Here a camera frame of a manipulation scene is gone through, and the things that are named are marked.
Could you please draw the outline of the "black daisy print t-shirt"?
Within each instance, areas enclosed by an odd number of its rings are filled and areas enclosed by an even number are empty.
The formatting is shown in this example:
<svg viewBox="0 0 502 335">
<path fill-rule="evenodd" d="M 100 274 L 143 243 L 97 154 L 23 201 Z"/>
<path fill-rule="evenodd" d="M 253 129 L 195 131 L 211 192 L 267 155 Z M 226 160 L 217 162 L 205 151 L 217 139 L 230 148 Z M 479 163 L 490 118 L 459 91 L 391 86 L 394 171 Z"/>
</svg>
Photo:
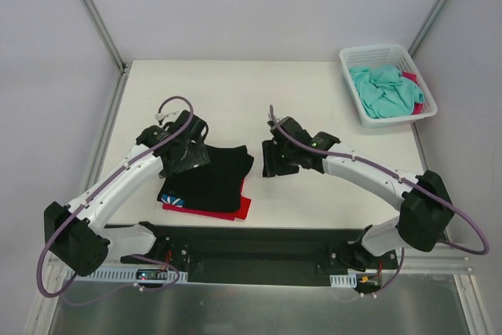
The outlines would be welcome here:
<svg viewBox="0 0 502 335">
<path fill-rule="evenodd" d="M 177 208 L 235 214 L 254 157 L 245 145 L 206 147 L 209 163 L 166 178 L 157 201 Z"/>
</svg>

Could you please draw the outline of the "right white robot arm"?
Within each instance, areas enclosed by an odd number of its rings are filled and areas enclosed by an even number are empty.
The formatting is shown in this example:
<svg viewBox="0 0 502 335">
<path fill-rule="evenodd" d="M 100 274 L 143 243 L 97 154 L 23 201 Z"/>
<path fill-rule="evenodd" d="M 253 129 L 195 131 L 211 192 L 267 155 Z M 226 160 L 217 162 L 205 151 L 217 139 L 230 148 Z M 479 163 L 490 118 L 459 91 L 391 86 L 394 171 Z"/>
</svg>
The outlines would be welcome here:
<svg viewBox="0 0 502 335">
<path fill-rule="evenodd" d="M 365 227 L 354 241 L 336 250 L 346 268 L 365 271 L 385 253 L 402 247 L 430 252 L 453 218 L 451 200 L 442 178 L 430 170 L 421 175 L 389 169 L 325 132 L 311 136 L 292 117 L 267 122 L 271 140 L 262 143 L 264 177 L 313 169 L 351 182 L 378 196 L 399 215 Z"/>
</svg>

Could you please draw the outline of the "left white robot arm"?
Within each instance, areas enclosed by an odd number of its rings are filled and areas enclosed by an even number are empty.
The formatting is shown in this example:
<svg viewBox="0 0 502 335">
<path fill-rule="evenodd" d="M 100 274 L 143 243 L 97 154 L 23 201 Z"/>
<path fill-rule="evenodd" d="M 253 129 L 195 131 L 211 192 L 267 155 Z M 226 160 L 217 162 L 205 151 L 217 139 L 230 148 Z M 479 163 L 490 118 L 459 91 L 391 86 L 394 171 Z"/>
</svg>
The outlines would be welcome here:
<svg viewBox="0 0 502 335">
<path fill-rule="evenodd" d="M 106 229 L 112 215 L 152 177 L 171 177 L 209 163 L 206 121 L 189 111 L 161 115 L 160 125 L 147 127 L 104 179 L 62 206 L 44 211 L 44 236 L 57 234 L 50 251 L 79 276 L 91 275 L 105 260 L 140 254 L 160 262 L 166 245 L 149 223 Z"/>
</svg>

